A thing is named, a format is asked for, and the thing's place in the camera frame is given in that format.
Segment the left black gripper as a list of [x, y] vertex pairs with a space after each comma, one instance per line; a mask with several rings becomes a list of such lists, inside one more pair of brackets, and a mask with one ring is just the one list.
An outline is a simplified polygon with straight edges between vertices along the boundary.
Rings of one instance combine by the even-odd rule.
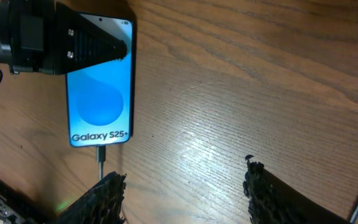
[[123, 40], [61, 2], [55, 11], [54, 0], [10, 0], [8, 18], [14, 75], [63, 75], [127, 55]]

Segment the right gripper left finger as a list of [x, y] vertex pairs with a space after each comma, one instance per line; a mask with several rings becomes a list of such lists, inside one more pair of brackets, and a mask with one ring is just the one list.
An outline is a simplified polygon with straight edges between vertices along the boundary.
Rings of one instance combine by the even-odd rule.
[[109, 173], [50, 224], [123, 224], [125, 179], [126, 175]]

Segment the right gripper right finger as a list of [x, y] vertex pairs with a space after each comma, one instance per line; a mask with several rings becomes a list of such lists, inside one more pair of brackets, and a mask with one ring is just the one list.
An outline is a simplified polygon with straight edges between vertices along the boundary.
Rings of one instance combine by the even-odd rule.
[[349, 221], [305, 197], [265, 169], [261, 162], [245, 156], [243, 182], [249, 199], [252, 224], [349, 224]]

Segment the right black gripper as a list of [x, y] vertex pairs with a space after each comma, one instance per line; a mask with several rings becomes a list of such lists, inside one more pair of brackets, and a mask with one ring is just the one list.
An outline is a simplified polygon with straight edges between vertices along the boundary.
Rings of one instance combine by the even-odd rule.
[[0, 219], [4, 223], [48, 223], [52, 215], [26, 195], [0, 180]]

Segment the blue Galaxy S25 smartphone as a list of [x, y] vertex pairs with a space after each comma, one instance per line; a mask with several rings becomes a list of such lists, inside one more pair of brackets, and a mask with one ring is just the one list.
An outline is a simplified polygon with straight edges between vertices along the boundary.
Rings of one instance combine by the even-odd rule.
[[73, 147], [124, 143], [133, 134], [136, 26], [120, 17], [82, 16], [123, 40], [127, 55], [67, 73], [69, 142]]

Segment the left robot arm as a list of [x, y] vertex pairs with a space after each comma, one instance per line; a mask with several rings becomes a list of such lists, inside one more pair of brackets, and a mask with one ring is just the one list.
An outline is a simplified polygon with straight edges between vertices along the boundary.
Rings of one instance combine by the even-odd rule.
[[64, 75], [127, 55], [123, 40], [61, 2], [0, 1], [0, 63]]

